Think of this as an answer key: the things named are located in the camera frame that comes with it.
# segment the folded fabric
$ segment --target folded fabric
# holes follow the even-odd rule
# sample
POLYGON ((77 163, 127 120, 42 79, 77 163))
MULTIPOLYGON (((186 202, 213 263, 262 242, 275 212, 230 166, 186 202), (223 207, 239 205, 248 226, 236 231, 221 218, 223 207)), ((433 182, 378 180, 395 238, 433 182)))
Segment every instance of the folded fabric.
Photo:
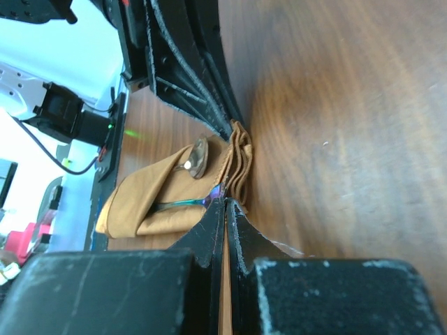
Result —
POLYGON ((183 206, 152 213, 151 206, 204 198, 224 180, 227 195, 243 205, 253 149, 240 122, 232 121, 232 127, 229 143, 215 135, 207 139, 207 169, 200 179, 193 179, 186 170, 173 171, 177 164, 188 159, 192 144, 126 177, 104 204, 96 231, 121 238, 189 230, 202 218, 204 207, 183 206))

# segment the white wall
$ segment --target white wall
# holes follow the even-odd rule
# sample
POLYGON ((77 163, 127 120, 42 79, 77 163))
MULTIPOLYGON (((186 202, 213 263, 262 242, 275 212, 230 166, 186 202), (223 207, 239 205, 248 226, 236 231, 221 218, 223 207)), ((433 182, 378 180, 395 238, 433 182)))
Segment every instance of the white wall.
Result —
MULTIPOLYGON (((57 141, 29 128, 55 155, 57 141)), ((5 209, 14 209, 0 222, 0 234, 23 230, 36 222, 41 200, 48 184, 64 172, 37 147, 33 140, 0 107, 0 158, 18 163, 5 209)))
POLYGON ((89 0, 73 0, 71 8, 78 17, 73 25, 0 19, 0 61, 94 102, 122 68, 118 34, 89 0))

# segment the brown microfiber cloth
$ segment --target brown microfiber cloth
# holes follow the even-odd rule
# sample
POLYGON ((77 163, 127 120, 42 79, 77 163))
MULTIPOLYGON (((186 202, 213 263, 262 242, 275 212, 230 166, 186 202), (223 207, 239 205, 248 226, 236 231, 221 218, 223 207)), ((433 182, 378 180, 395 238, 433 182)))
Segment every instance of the brown microfiber cloth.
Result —
POLYGON ((202 199, 225 179, 227 196, 243 205, 253 149, 240 122, 232 121, 232 127, 229 143, 215 135, 208 138, 207 169, 200 179, 192 178, 186 170, 173 171, 177 164, 188 159, 192 144, 130 174, 104 204, 96 231, 120 238, 189 230, 202 218, 204 207, 183 206, 151 213, 152 204, 202 199))

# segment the black plastic part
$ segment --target black plastic part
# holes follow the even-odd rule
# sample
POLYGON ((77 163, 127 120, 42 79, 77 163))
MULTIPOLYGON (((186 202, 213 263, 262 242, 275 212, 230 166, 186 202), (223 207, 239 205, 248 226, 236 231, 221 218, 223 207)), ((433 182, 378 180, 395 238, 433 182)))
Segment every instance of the black plastic part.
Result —
POLYGON ((50 243, 50 239, 51 239, 51 234, 43 233, 41 235, 41 240, 39 243, 48 245, 50 243))
POLYGON ((103 204, 117 185, 119 155, 126 121, 125 105, 126 94, 120 93, 110 110, 110 123, 113 124, 113 128, 110 129, 105 143, 107 153, 102 157, 101 161, 96 162, 96 173, 90 196, 91 211, 84 244, 85 251, 107 250, 108 238, 104 234, 96 233, 94 227, 103 204))
POLYGON ((84 102, 66 87, 53 82, 43 87, 47 89, 43 103, 34 108, 36 116, 25 123, 64 143, 76 139, 98 147, 104 145, 110 124, 108 118, 82 112, 84 102))
POLYGON ((35 117, 25 122, 56 140, 70 143, 75 137, 84 103, 77 94, 55 83, 43 84, 47 93, 42 105, 33 110, 35 117))
POLYGON ((257 259, 251 276, 262 334, 444 334, 422 277, 399 260, 257 259))
POLYGON ((0 159, 0 208, 5 205, 17 167, 18 164, 15 162, 0 159))
POLYGON ((235 334, 445 334, 411 265, 290 258, 234 200, 227 221, 235 334))
POLYGON ((226 69, 217 0, 94 0, 117 28, 123 78, 131 91, 149 85, 164 102, 223 139, 243 123, 226 69))
POLYGON ((186 235, 170 249, 192 250, 198 274, 192 278, 189 301, 186 309, 188 322, 185 334, 218 334, 221 292, 222 255, 225 234, 225 200, 215 199, 205 215, 186 235))
POLYGON ((102 147, 109 133, 110 120, 107 117, 84 111, 80 115, 76 140, 102 147))
POLYGON ((0 334, 181 334, 192 265, 188 250, 35 256, 4 302, 0 334))
POLYGON ((78 21, 71 11, 72 0, 7 0, 0 1, 0 17, 42 24, 50 20, 78 21))
POLYGON ((40 222, 43 219, 48 209, 59 208, 59 201, 61 199, 61 194, 63 190, 61 184, 62 184, 62 177, 57 177, 55 180, 51 181, 50 184, 48 184, 42 197, 36 222, 40 222))

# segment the black cable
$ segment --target black cable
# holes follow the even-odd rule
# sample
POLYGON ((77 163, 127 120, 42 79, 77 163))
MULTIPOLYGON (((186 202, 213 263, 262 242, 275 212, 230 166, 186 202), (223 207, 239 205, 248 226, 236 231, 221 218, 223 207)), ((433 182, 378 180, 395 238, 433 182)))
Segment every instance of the black cable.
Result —
POLYGON ((106 113, 112 110, 112 106, 109 107, 108 110, 99 110, 98 108, 92 107, 91 105, 88 105, 86 103, 84 103, 84 105, 86 105, 88 108, 90 108, 91 110, 94 110, 96 112, 100 112, 100 113, 106 113))
POLYGON ((23 124, 23 122, 21 122, 17 117, 12 117, 13 120, 15 121, 16 124, 19 125, 19 127, 21 129, 23 129, 23 131, 25 133, 27 133, 29 135, 29 137, 31 137, 33 139, 33 141, 39 146, 39 148, 42 149, 43 152, 45 152, 45 154, 48 156, 49 159, 51 159, 53 161, 54 164, 56 164, 57 166, 59 166, 63 171, 69 173, 69 174, 74 174, 75 176, 79 176, 80 174, 84 174, 86 173, 88 170, 90 170, 90 168, 93 166, 93 164, 95 164, 96 160, 98 159, 98 156, 95 157, 89 164, 88 166, 81 170, 81 171, 72 171, 70 169, 68 169, 67 167, 63 166, 61 164, 61 162, 59 162, 55 157, 53 157, 53 155, 47 150, 47 148, 45 148, 45 146, 41 143, 41 141, 38 140, 38 138, 36 136, 34 136, 34 134, 29 131, 29 129, 23 124))

